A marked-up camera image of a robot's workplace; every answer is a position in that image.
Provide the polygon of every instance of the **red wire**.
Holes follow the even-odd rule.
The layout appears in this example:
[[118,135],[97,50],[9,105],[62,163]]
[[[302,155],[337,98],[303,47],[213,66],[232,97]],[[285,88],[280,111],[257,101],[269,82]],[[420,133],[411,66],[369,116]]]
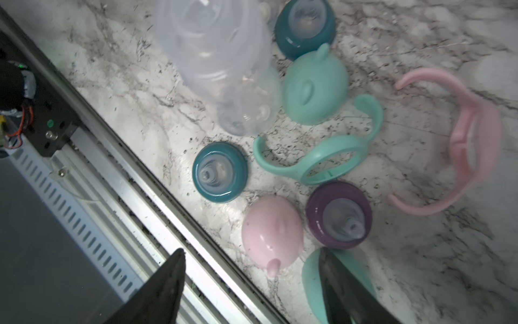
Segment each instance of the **red wire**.
[[[30,106],[30,111],[31,111],[31,119],[32,116],[33,116],[33,112],[31,110],[32,106]],[[18,127],[18,130],[12,134],[7,134],[7,136],[9,137],[9,140],[11,140],[12,137],[17,137],[18,138],[18,144],[16,146],[7,146],[6,144],[4,144],[4,147],[7,148],[7,149],[15,149],[15,148],[19,148],[20,146],[22,146],[23,142],[22,142],[22,137],[21,137],[21,134],[22,134],[22,131],[23,131],[23,123],[25,122],[25,107],[22,106],[22,120],[20,122],[20,127]]]
[[19,135],[22,133],[23,129],[23,122],[25,121],[25,107],[22,106],[22,121],[20,122],[20,127],[18,127],[18,130],[15,133],[7,134],[8,137],[14,137],[16,135]]
[[29,112],[31,113],[31,120],[29,121],[29,125],[32,126],[32,124],[34,123],[34,107],[33,106],[29,106]]

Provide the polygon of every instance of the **clear plastic bottle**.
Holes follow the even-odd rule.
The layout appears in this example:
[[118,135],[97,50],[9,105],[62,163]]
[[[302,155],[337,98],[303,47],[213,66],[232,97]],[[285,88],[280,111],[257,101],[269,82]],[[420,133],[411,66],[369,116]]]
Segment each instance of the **clear plastic bottle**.
[[261,17],[270,31],[273,31],[275,28],[280,7],[280,0],[259,0],[259,11],[261,13]]
[[257,0],[157,0],[157,38],[185,85],[233,135],[275,122],[281,82]]

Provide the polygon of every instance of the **screw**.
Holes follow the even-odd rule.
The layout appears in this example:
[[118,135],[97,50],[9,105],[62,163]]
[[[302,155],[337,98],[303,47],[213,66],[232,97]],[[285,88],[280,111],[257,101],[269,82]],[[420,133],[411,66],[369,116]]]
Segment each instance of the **screw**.
[[56,140],[57,139],[57,134],[54,134],[52,131],[47,131],[45,133],[45,137],[47,139]]

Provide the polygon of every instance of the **wire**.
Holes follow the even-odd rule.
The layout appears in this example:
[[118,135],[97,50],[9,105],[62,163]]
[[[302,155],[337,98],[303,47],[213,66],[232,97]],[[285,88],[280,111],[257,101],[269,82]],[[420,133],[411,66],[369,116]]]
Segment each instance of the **wire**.
[[[27,125],[25,125],[25,109],[26,107],[24,105],[22,105],[22,120],[20,121],[20,126],[18,127],[18,130],[12,134],[7,134],[7,136],[9,137],[9,140],[7,141],[6,144],[4,144],[4,147],[6,149],[9,149],[9,150],[14,150],[14,149],[17,149],[19,148],[20,146],[22,146],[23,144],[23,141],[22,141],[22,132],[25,130],[25,128],[28,126],[28,125],[32,125],[33,122],[34,122],[34,108],[32,106],[29,106],[28,109],[29,109],[29,113],[30,113],[30,118],[28,120],[28,123]],[[8,146],[8,143],[11,141],[11,139],[13,137],[16,137],[18,139],[18,143],[15,145],[15,146]]]

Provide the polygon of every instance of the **pink bottle cap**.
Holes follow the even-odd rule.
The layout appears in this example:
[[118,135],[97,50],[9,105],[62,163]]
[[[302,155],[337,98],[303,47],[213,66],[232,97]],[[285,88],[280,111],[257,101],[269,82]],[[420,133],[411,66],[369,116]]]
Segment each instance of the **pink bottle cap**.
[[268,195],[256,200],[244,219],[241,237],[250,259],[277,276],[302,251],[302,222],[295,207],[285,198]]
[[[450,158],[457,171],[457,184],[443,200],[424,207],[409,206],[393,194],[388,199],[403,212],[425,216],[438,213],[462,196],[474,183],[485,180],[500,154],[502,123],[495,105],[469,91],[453,75],[434,68],[419,68],[403,75],[395,87],[400,90],[417,81],[433,81],[446,86],[458,99],[459,119],[450,136]],[[476,150],[475,165],[469,163],[470,133]]]

